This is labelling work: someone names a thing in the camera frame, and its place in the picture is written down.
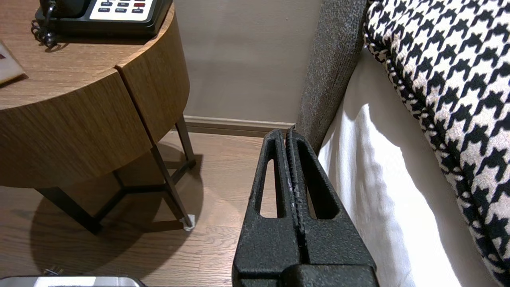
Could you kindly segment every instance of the telephone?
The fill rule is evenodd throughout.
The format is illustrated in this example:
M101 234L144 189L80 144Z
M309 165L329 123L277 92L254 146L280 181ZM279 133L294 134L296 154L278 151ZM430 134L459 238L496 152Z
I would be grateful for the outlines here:
M35 38L51 48L60 36L153 37L172 0L39 0Z

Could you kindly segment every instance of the telephone keypad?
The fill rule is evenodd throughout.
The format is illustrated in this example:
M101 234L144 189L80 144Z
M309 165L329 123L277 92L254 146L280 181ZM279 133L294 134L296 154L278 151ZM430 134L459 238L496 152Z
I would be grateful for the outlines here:
M116 9L105 7L113 6L114 0L96 0L94 9L90 14L91 20L112 21L145 21L148 18L151 5L156 0L118 0Z

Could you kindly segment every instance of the wood grain surface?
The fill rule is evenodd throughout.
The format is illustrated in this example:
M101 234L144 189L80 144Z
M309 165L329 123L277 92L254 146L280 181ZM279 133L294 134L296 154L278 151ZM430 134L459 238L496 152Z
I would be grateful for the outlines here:
M0 185L51 187L111 172L151 148L118 72L0 112Z
M0 37L26 71L0 86L0 185L62 186L118 169L172 128L188 98L173 5L148 42L69 39L52 50L30 32L38 6L0 2Z
M158 142L181 117L190 91L173 3L158 35L116 67Z
M51 52L30 32L37 0L0 1L0 37L27 78L0 88L0 110L67 94L101 79L102 73L141 48L146 41L75 39Z
M0 278L59 265L65 275L130 275L148 286L232 286L232 260L262 139L190 137L197 166L177 190L187 211L197 216L192 232L145 232L148 224L174 219L158 194L124 198L93 236L35 190L0 187ZM176 132L167 134L160 142L164 160L181 159L180 146ZM266 178L262 211L275 213L271 168ZM108 175L64 190L93 212L116 188Z

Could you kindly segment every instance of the gray upholstered headboard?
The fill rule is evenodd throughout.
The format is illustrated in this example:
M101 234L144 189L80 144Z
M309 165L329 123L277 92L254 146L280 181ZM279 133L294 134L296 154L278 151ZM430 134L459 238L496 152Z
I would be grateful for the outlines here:
M366 0L323 0L296 122L317 153L363 46Z

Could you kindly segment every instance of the black metal frame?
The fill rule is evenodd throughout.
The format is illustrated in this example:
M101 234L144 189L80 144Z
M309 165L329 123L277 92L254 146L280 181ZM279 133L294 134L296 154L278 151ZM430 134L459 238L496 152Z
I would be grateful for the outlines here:
M165 162L161 157L157 143L153 143L150 151L156 161L158 169L165 179L165 183L156 185L124 186L117 171L114 171L113 175L120 185L120 190L94 216L86 212L59 187L37 188L36 190L93 234L97 234L102 229L103 226L100 224L100 221L106 217L106 215L124 198L124 196L128 194L153 192L165 192L164 199L175 217L177 219L184 218L185 225L192 227L193 224L184 209L184 205L181 202L179 195L177 194L175 185L187 170L192 169L196 165L196 160L183 116L181 116L179 121L175 124L175 127L177 128L184 154L186 156L186 161L183 165L170 175L165 166Z

